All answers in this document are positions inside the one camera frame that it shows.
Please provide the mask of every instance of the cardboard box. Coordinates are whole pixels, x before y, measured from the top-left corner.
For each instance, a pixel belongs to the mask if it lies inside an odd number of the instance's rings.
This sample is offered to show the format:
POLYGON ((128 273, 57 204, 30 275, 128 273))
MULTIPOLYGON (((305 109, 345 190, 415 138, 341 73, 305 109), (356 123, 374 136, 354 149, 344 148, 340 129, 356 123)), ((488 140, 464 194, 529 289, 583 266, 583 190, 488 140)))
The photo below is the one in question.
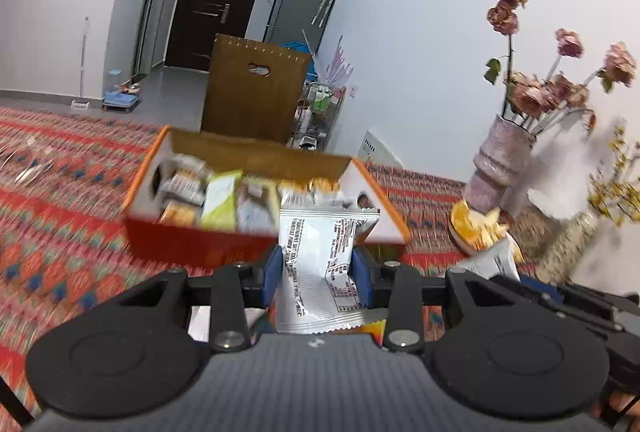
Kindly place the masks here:
POLYGON ((165 127, 136 174, 122 207, 132 253, 143 261, 215 268, 238 261, 254 262, 277 242, 270 235, 206 231, 157 222, 161 200, 154 194, 154 183, 157 186, 160 179, 159 165, 178 152, 205 160, 218 173, 242 169, 277 180, 337 180, 347 197, 357 199, 364 193, 380 209, 380 221, 366 243, 404 245, 409 241, 403 219, 357 159, 287 149, 270 141, 165 127))

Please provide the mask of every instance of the bottle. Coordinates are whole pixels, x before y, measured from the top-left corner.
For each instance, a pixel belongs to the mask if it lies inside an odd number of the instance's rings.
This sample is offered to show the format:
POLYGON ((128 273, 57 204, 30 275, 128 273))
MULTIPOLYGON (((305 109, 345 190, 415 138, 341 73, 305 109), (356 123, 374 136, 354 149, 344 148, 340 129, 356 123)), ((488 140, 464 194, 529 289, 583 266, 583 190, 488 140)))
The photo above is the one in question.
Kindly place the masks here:
POLYGON ((311 123, 311 108, 306 108, 300 115, 300 133, 306 133, 311 123))

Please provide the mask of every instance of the gray refrigerator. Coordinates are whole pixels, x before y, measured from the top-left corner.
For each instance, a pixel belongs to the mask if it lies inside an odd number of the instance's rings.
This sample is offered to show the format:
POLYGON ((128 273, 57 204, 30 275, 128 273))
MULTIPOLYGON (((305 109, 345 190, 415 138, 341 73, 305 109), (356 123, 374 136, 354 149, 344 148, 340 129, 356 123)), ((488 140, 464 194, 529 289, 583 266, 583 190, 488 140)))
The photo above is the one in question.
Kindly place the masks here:
POLYGON ((309 48, 314 52, 318 51, 327 21, 322 28, 319 27, 322 16, 313 26, 311 21, 318 12, 321 2, 322 0, 274 0, 269 24, 264 33, 264 41, 274 44, 304 42, 302 30, 305 30, 309 48))

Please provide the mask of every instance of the wall outlet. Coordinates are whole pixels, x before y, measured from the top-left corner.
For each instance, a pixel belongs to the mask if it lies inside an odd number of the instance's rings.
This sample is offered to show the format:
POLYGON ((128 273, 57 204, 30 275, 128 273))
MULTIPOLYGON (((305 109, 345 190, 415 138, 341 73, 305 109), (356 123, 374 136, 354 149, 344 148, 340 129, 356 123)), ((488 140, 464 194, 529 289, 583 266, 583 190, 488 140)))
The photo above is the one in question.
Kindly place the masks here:
POLYGON ((356 93, 358 92, 358 88, 360 87, 360 85, 356 82, 354 82, 353 84, 351 84, 349 86, 349 96, 351 98, 356 98, 356 93))
POLYGON ((402 167, 402 162, 371 131, 367 131, 358 151, 358 159, 389 167, 402 167))

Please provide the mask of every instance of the wooden board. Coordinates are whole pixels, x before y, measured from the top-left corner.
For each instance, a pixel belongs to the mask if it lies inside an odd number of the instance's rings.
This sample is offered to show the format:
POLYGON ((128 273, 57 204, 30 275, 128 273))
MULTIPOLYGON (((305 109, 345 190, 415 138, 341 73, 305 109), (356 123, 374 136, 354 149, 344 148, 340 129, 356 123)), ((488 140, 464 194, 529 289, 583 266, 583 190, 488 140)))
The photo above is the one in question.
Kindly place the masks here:
POLYGON ((202 130, 287 143, 310 55, 218 34, 213 47, 202 130), (251 66, 268 68, 263 76, 251 66))

